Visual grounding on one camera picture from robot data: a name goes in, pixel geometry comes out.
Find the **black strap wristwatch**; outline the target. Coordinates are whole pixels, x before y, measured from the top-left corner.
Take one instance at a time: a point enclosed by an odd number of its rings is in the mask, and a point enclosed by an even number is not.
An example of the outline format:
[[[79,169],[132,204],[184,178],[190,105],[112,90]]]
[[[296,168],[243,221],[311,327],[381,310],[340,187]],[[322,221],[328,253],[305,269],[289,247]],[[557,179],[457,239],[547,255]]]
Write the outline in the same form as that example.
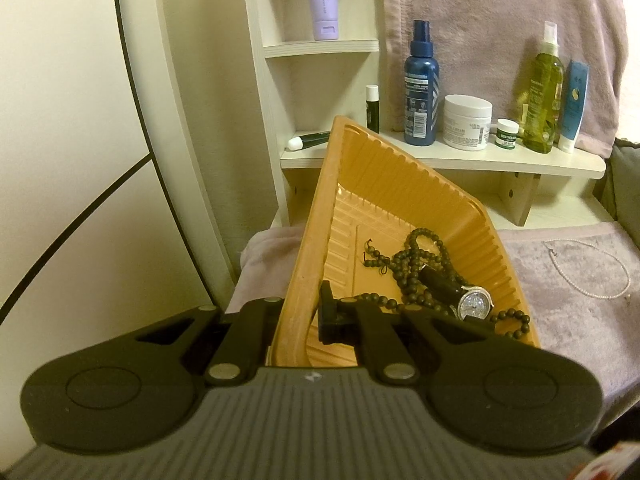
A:
[[[494,308],[490,293],[484,287],[457,284],[430,266],[422,266],[418,278],[436,300],[452,307],[461,321],[466,318],[487,320]]]

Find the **orange plastic tray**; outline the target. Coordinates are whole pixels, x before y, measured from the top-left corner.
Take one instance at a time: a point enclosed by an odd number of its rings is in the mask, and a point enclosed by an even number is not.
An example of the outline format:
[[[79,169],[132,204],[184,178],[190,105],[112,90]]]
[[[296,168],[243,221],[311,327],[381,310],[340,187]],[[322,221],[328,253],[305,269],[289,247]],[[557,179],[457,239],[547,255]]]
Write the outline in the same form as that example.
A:
[[[434,169],[338,116],[318,162],[283,167],[286,210],[306,223],[271,348],[277,366],[351,366],[352,351],[316,341],[319,289],[337,297],[397,288],[388,274],[362,264],[364,245],[393,255],[415,228],[435,232],[454,268],[491,294],[498,310],[530,307],[485,207]]]

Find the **lilac plush towel mat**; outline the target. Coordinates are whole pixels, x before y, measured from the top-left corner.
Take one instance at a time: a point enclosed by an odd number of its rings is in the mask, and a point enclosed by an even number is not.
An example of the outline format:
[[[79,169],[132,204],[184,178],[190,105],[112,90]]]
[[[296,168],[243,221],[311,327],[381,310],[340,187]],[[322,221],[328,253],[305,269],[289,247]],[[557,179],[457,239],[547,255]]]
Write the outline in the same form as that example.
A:
[[[639,249],[616,222],[502,230],[541,345],[587,367],[608,426],[639,404]]]

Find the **grey cushion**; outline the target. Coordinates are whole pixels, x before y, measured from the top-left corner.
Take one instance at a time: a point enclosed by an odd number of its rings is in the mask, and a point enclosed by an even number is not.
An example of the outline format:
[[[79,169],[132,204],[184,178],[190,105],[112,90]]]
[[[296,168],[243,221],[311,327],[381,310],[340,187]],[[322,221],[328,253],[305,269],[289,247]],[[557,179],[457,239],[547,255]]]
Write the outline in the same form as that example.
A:
[[[604,177],[594,187],[593,195],[639,245],[639,145],[617,139],[606,161]]]

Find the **small green-label jar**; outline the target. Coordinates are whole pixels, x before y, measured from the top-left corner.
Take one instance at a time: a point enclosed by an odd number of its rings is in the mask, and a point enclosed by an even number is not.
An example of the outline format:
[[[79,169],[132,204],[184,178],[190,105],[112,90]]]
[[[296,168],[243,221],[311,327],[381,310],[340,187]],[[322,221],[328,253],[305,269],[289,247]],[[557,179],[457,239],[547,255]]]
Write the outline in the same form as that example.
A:
[[[505,150],[514,150],[518,136],[520,135],[520,125],[511,119],[500,118],[497,120],[495,144]]]

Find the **white cream jar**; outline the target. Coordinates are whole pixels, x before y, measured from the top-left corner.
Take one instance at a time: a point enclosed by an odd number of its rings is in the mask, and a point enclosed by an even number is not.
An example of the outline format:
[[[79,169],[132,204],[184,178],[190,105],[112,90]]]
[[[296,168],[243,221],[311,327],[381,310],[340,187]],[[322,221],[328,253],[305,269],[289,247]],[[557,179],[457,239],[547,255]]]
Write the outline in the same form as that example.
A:
[[[448,94],[444,102],[444,142],[462,151],[484,150],[489,139],[491,118],[491,102],[477,96]]]

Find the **green oil spray bottle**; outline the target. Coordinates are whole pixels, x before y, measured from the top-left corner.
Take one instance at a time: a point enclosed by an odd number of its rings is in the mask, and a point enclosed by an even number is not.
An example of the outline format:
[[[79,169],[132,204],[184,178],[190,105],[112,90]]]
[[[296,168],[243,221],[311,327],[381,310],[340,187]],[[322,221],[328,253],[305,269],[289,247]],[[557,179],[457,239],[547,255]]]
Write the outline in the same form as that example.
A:
[[[548,154],[552,150],[561,111],[564,65],[559,57],[558,25],[545,21],[544,36],[533,62],[523,143]]]

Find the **blue white tube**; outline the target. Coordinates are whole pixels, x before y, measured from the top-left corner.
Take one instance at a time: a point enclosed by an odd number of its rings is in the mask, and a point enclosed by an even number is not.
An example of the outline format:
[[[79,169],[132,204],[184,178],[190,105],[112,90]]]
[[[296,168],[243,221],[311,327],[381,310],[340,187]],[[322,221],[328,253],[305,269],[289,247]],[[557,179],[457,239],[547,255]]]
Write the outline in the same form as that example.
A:
[[[570,61],[559,137],[559,149],[565,153],[574,151],[580,128],[582,128],[588,96],[589,74],[589,66],[586,63],[577,60]]]

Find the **dark green lying tube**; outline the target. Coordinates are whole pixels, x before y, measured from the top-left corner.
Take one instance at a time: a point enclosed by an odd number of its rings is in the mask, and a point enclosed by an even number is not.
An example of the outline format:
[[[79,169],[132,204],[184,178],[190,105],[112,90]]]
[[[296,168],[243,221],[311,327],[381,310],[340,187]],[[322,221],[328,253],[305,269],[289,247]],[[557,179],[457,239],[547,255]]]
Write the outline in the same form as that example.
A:
[[[314,132],[301,134],[300,136],[293,136],[286,144],[286,149],[289,152],[297,152],[306,150],[306,148],[313,148],[314,146],[325,144],[329,141],[329,131]]]

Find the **white-capped lip balm stick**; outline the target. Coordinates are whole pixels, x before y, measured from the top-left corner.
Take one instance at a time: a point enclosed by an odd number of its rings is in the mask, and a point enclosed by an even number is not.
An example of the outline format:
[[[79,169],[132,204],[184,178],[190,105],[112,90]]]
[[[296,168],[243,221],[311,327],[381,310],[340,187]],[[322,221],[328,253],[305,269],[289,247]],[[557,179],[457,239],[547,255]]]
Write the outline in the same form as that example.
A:
[[[367,128],[375,133],[380,132],[380,89],[377,84],[366,87]]]

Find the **blue spray bottle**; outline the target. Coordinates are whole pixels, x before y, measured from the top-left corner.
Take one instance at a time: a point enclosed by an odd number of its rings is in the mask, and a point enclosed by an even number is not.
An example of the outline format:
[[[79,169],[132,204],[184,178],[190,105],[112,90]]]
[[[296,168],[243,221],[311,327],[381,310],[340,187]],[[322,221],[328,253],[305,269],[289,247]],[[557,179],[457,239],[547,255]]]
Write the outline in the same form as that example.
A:
[[[408,144],[429,146],[436,139],[439,65],[434,55],[430,22],[414,20],[410,55],[405,60],[405,127]]]

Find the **white wooden shelf unit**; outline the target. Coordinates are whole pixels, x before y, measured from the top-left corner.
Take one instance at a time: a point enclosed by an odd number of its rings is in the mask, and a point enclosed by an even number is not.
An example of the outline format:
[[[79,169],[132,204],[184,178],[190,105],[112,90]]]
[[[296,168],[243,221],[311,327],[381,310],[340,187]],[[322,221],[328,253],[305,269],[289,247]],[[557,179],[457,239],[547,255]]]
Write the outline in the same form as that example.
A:
[[[338,0],[338,35],[312,33],[309,0],[245,0],[260,114],[278,210],[276,226],[304,222],[314,198],[324,146],[289,152],[292,136],[323,131],[345,115],[366,119],[368,84],[385,84],[386,50],[382,0]],[[484,204],[496,228],[556,229],[608,220],[593,196],[605,164],[583,151],[541,155],[526,148],[490,146],[458,151],[442,142],[428,148],[405,144],[383,128],[368,136],[354,131],[338,158],[377,185],[389,185],[408,204],[418,203],[418,174],[439,171]]]

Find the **hanging lilac towel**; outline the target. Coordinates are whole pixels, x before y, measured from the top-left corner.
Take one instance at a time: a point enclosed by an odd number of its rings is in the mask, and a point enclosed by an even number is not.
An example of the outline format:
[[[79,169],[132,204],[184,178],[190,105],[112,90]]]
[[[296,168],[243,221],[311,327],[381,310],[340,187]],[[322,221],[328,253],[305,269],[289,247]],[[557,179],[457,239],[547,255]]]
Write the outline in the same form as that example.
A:
[[[520,114],[544,24],[552,22],[561,60],[590,70],[576,145],[610,157],[628,58],[623,0],[383,0],[383,12],[388,128],[404,128],[404,63],[414,21],[431,25],[440,92],[479,96],[509,118]]]

